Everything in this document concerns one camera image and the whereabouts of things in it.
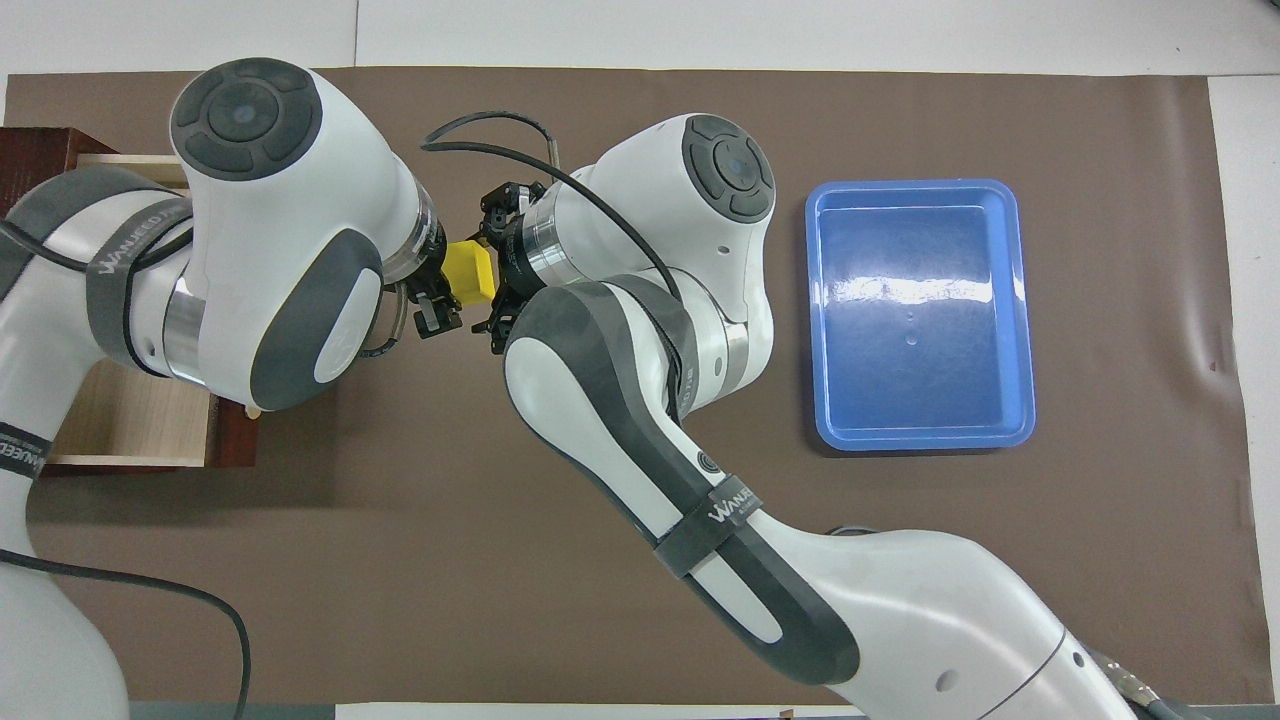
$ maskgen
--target brown mat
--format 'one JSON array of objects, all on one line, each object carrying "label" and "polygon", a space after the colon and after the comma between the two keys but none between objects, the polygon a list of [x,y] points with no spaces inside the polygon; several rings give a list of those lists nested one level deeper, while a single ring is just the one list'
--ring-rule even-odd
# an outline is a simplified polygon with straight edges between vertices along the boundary
[{"label": "brown mat", "polygon": [[[768,152],[778,324],[753,387],[689,430],[812,530],[978,539],[1085,643],[1172,696],[1271,698],[1222,209],[1203,78],[563,69],[326,72],[435,196],[453,237],[535,176],[425,156],[429,129],[508,108],[570,168],[662,118],[719,113]],[[15,76],[10,124],[168,152],[189,73]],[[471,136],[538,152],[525,128]],[[984,455],[855,457],[814,430],[803,204],[833,179],[993,177],[1021,208],[1039,425]],[[468,322],[484,316],[471,309]],[[41,483],[51,557],[221,593],[257,702],[831,702],[763,666],[517,420],[488,343],[408,338],[264,420],[252,470]],[[183,600],[68,585],[136,698],[227,700],[233,635]]]}]

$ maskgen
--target screw hole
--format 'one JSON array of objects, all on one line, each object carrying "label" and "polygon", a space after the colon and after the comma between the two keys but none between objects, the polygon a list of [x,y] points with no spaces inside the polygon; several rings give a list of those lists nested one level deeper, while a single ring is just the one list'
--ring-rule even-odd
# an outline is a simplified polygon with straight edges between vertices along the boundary
[{"label": "screw hole", "polygon": [[951,688],[956,687],[956,683],[959,682],[960,682],[960,674],[956,673],[955,670],[947,670],[946,673],[938,675],[938,682],[933,683],[933,689],[938,691],[940,693],[945,693]]}]

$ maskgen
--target blue tray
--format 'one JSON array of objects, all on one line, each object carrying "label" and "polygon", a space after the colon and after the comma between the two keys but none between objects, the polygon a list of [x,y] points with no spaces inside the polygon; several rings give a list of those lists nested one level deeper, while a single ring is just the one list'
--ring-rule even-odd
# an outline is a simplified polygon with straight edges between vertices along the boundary
[{"label": "blue tray", "polygon": [[1036,427],[1018,201],[993,179],[809,195],[818,432],[837,450],[1009,447]]}]

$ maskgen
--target yellow block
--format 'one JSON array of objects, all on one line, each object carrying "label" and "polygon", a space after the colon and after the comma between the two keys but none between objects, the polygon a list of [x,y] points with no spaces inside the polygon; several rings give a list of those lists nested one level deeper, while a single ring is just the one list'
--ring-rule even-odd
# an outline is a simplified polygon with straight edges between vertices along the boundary
[{"label": "yellow block", "polygon": [[493,301],[498,293],[489,251],[474,240],[451,242],[444,254],[444,277],[462,305]]}]

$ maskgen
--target gray joint cap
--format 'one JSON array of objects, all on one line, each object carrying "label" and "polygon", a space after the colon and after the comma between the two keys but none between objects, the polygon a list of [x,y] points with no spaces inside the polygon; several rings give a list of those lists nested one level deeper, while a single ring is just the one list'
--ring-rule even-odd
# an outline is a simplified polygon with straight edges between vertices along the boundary
[{"label": "gray joint cap", "polygon": [[191,167],[224,181],[275,174],[298,160],[320,132],[320,95],[311,76],[270,58],[248,58],[202,73],[178,97],[173,145]]},{"label": "gray joint cap", "polygon": [[773,169],[746,131],[724,118],[692,115],[681,147],[689,179],[717,213],[754,223],[773,209]]}]

